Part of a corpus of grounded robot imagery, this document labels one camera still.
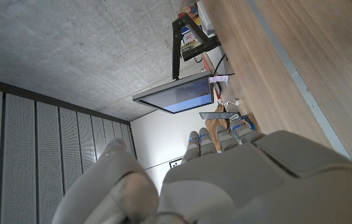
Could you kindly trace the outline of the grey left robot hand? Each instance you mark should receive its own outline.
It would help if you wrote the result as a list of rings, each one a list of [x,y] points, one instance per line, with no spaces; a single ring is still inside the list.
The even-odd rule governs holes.
[[[157,189],[113,139],[72,185],[54,223],[352,223],[352,161],[288,131],[239,121],[191,132]]]

